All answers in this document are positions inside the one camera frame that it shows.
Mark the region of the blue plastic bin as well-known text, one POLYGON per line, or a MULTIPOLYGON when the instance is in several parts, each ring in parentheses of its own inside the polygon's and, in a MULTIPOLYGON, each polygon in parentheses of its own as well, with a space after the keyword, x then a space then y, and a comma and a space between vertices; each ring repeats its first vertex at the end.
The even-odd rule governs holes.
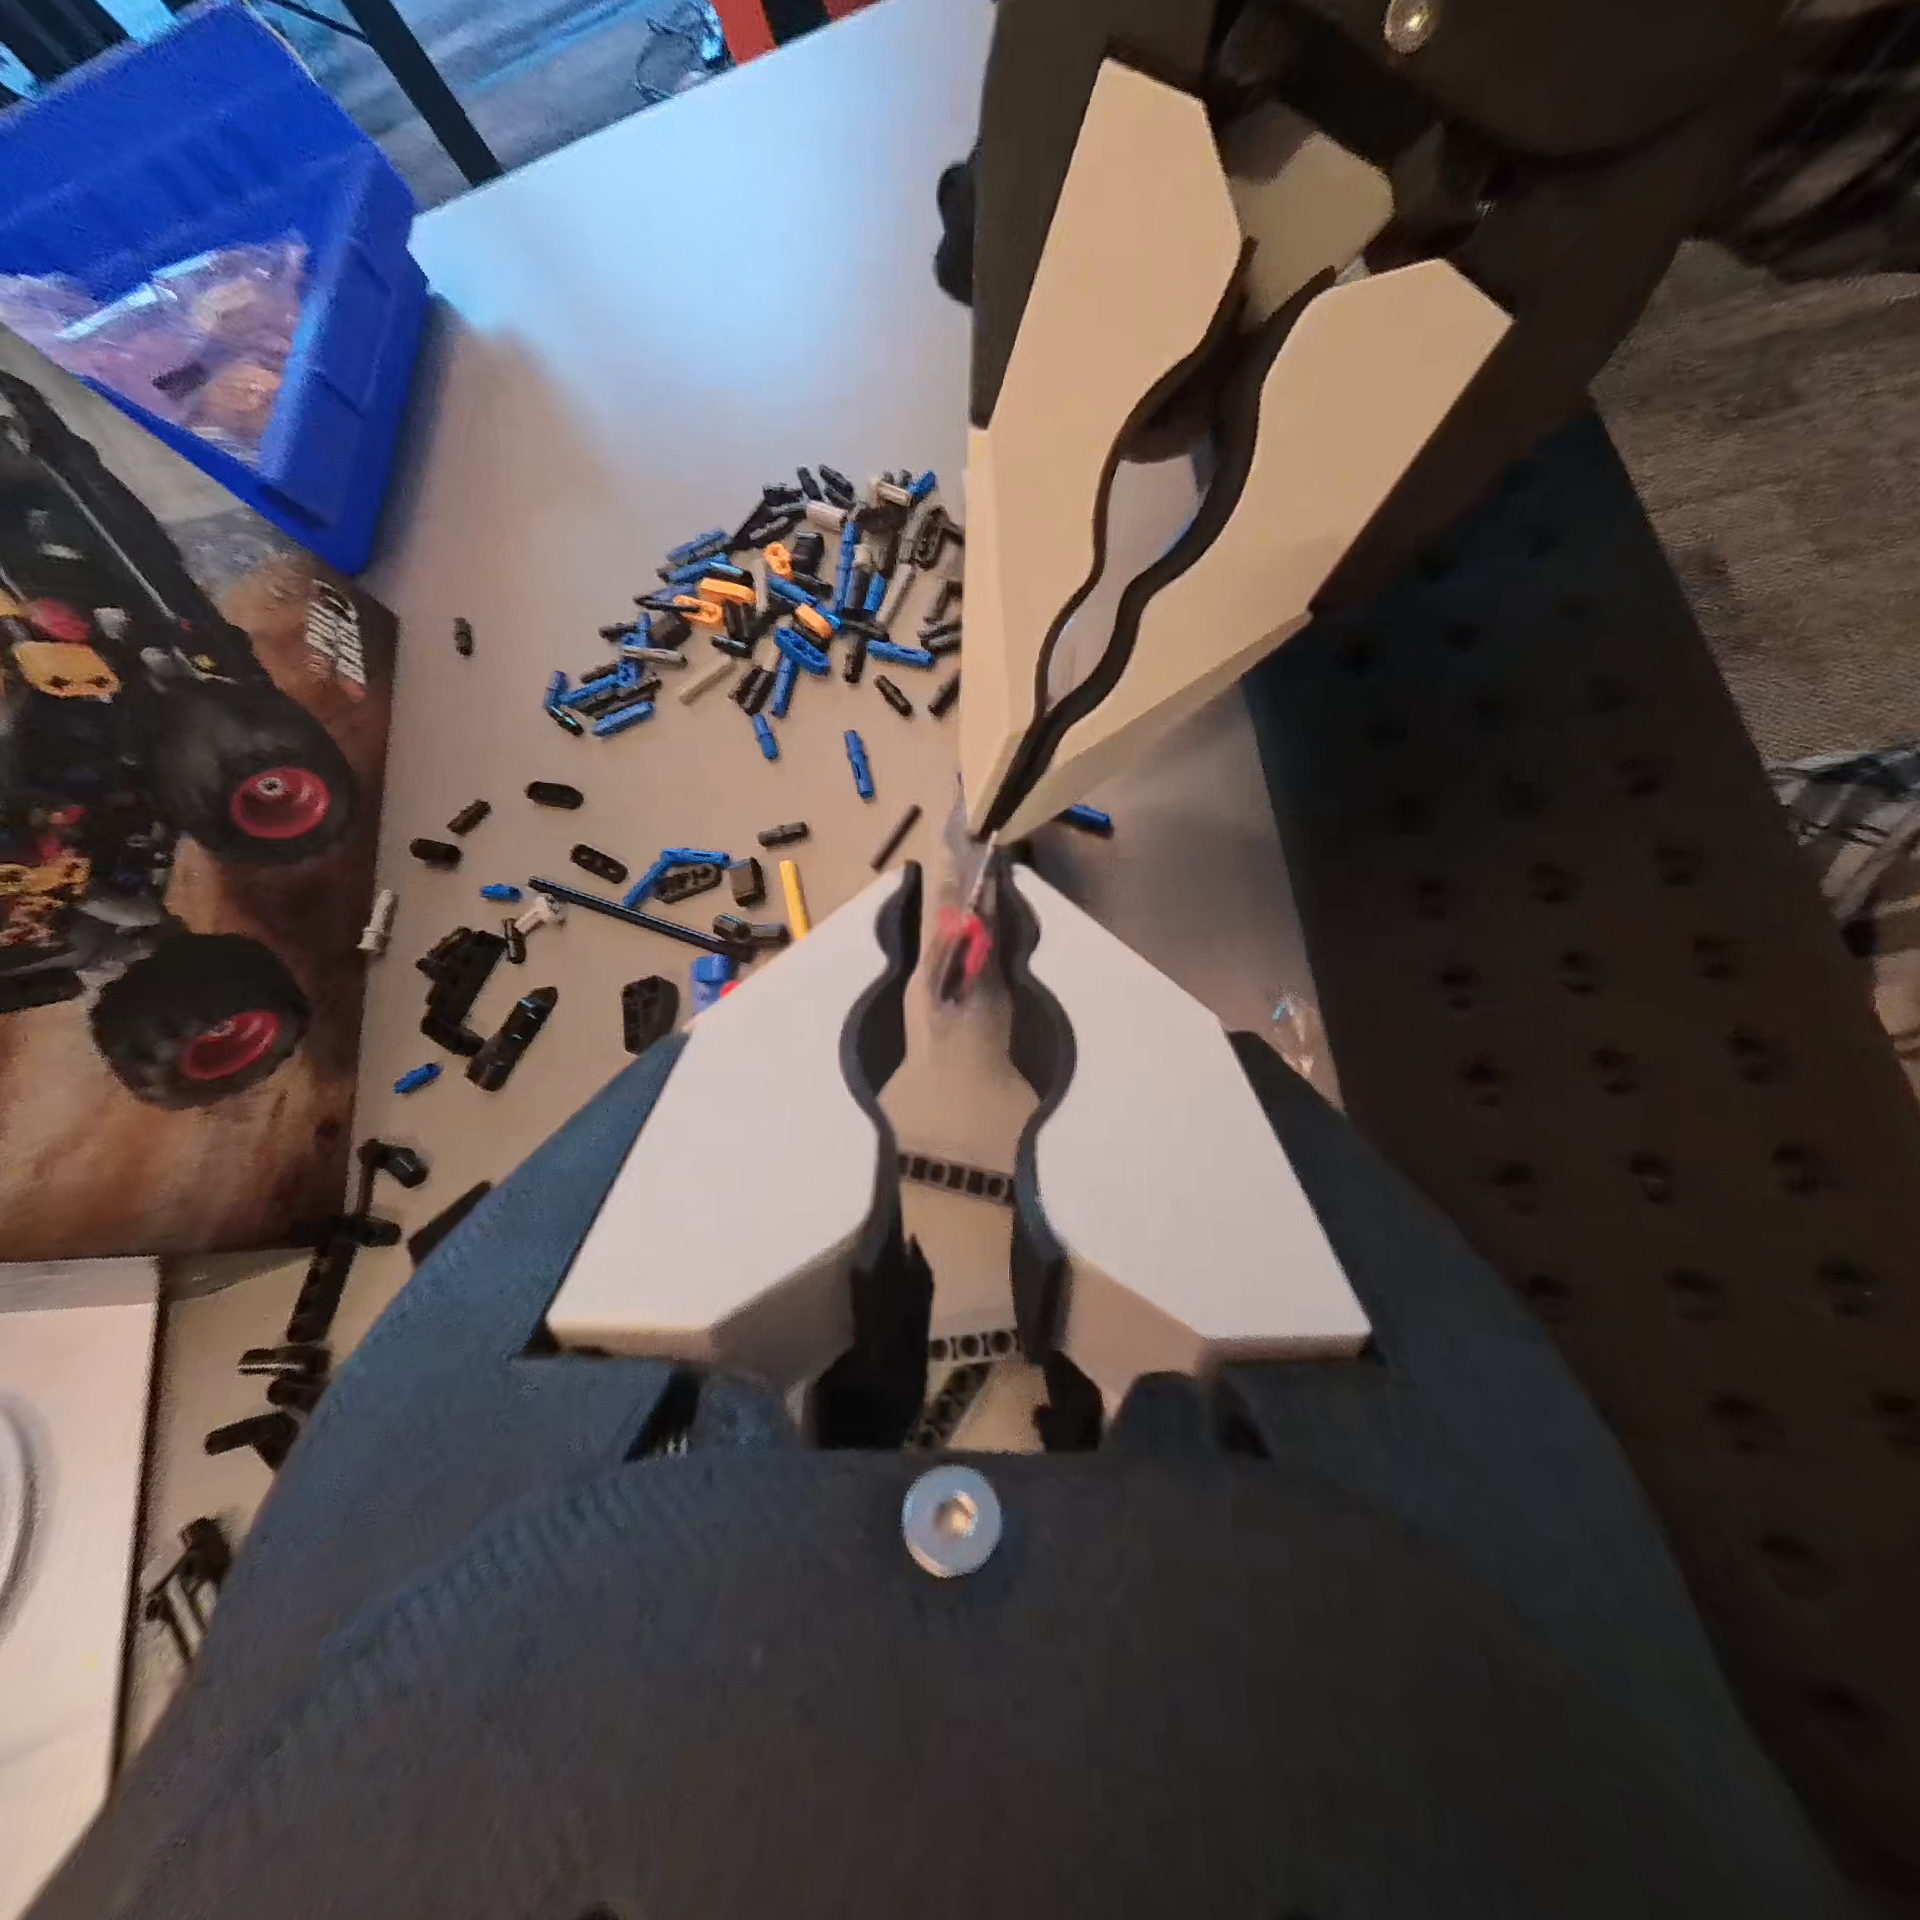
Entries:
POLYGON ((242 5, 202 5, 6 114, 2 265, 119 297, 226 245, 307 242, 290 363, 249 465, 86 381, 313 558, 375 550, 427 285, 386 154, 242 5))

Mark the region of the white booklet stand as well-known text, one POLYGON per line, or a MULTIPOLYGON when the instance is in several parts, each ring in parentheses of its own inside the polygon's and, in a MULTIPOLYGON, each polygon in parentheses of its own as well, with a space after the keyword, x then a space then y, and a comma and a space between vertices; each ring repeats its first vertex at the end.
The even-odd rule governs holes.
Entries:
POLYGON ((2 1274, 2 1881, 24 1908, 121 1742, 153 1396, 153 1257, 2 1274))

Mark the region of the black toy set box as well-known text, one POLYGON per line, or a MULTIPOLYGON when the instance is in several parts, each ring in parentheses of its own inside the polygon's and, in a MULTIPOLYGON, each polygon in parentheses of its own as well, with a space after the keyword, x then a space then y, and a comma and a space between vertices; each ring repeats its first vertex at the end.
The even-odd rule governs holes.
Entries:
POLYGON ((2 1257, 297 1244, 342 1201, 398 624, 2 347, 2 1257))

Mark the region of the long black axle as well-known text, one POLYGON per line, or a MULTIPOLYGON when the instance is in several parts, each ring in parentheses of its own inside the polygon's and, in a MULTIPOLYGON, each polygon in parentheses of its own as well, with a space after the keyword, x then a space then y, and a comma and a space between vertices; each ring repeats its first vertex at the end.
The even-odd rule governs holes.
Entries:
POLYGON ((594 914, 603 922, 616 922, 627 929, 648 931, 662 939, 681 945, 698 953, 714 953, 724 955, 729 961, 744 963, 753 955, 753 947, 744 941, 732 941, 721 934, 712 934, 706 931, 698 931, 694 926, 679 923, 675 920, 663 920, 635 905, 624 905, 622 901, 596 897, 585 890, 566 884, 562 880, 548 877, 529 877, 526 886, 530 893, 559 904, 559 905, 578 905, 587 914, 594 914))

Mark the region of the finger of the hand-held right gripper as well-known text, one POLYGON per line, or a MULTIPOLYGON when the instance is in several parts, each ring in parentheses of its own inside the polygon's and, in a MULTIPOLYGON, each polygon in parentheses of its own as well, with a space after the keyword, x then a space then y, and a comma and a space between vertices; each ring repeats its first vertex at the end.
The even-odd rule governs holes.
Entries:
POLYGON ((1182 533, 1121 588, 1054 690, 1064 637, 1112 570, 1121 445, 980 434, 980 837, 1079 803, 1299 633, 1512 326, 1446 260, 1318 276, 1218 395, 1211 470, 1182 533))
POLYGON ((1200 99, 1103 60, 1000 394, 967 433, 967 825, 1038 794, 1051 654, 1099 582, 1121 444, 1218 331, 1241 229, 1200 99))

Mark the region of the black bent crank piece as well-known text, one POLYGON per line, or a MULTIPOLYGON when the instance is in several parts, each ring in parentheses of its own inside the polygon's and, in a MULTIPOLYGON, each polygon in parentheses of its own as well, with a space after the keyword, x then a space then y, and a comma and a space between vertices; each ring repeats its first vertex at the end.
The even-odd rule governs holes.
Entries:
POLYGON ((370 1137, 358 1148, 358 1166, 358 1188, 348 1213, 353 1229, 367 1244, 393 1244, 401 1229, 398 1222, 377 1213, 377 1184, 386 1179, 408 1193, 417 1190, 431 1178, 431 1163, 408 1142, 370 1137))

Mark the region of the black metal post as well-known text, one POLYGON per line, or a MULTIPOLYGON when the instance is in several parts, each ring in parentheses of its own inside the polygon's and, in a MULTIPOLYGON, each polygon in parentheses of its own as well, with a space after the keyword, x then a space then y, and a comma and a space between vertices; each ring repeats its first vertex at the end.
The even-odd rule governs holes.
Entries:
POLYGON ((441 76, 396 2, 342 2, 354 29, 388 68, 403 99, 423 118, 468 185, 487 185, 505 173, 490 142, 441 76))

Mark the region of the person's plaid shirt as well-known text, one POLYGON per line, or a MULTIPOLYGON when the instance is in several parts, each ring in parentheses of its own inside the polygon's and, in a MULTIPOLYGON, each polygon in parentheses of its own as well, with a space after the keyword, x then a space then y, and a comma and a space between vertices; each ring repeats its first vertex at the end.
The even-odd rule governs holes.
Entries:
POLYGON ((1873 922, 1915 877, 1918 741, 1776 758, 1768 766, 1794 844, 1839 923, 1873 922))

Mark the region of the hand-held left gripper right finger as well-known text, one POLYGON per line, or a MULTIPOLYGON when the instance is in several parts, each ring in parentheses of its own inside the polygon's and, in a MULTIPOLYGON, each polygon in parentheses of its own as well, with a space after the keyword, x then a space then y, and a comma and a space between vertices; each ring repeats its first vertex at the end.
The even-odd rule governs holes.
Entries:
POLYGON ((1347 1363, 1374 1325, 1231 1028, 1032 868, 1004 874, 1011 1289, 1041 1452, 1150 1378, 1347 1363))

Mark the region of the black dimpled pad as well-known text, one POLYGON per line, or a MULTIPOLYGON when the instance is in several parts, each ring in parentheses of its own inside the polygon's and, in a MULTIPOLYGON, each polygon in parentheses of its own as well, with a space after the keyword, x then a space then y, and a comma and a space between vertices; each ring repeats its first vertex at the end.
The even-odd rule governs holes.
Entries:
POLYGON ((1843 1875, 1915 1915, 1915 1099, 1596 412, 1243 702, 1347 1113, 1569 1361, 1843 1875))

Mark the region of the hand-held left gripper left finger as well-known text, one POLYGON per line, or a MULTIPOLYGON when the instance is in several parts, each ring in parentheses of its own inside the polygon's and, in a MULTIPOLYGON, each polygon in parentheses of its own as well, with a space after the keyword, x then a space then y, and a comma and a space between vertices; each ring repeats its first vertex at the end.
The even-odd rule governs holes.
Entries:
POLYGON ((825 1446, 910 1438, 934 1278, 882 1093, 922 914, 891 868, 694 1020, 546 1309, 561 1349, 800 1394, 825 1446))

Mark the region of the black beam with blue pin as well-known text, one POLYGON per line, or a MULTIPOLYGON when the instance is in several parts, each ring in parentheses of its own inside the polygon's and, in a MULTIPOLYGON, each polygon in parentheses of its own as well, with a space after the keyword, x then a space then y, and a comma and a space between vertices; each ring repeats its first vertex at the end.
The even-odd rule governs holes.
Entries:
POLYGON ((417 961, 425 985, 423 1037, 465 1065, 467 1083, 490 1096, 514 1080, 561 1009, 561 987, 519 980, 516 995, 502 1003, 491 1027, 475 1021, 495 974, 516 974, 526 949, 529 934, 514 920, 505 920, 496 929, 456 929, 417 961))

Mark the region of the clear plastic bag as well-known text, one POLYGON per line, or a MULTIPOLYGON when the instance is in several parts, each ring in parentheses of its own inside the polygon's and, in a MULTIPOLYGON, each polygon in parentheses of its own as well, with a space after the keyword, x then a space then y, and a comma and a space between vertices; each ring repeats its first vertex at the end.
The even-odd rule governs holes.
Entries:
POLYGON ((254 466, 296 350, 308 246, 215 246, 114 299, 76 280, 2 276, 2 323, 65 373, 254 466))

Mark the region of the pile of small connector pins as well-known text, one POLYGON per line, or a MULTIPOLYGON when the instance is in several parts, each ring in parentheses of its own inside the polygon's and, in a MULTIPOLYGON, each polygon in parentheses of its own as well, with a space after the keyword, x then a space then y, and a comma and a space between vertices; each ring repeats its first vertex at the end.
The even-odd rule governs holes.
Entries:
POLYGON ((648 592, 600 629, 600 654, 545 674, 539 712, 571 739, 614 741, 668 706, 724 704, 753 752, 796 756, 799 718, 860 694, 902 724, 963 702, 967 525, 928 466, 854 478, 803 465, 739 524, 666 549, 648 592))

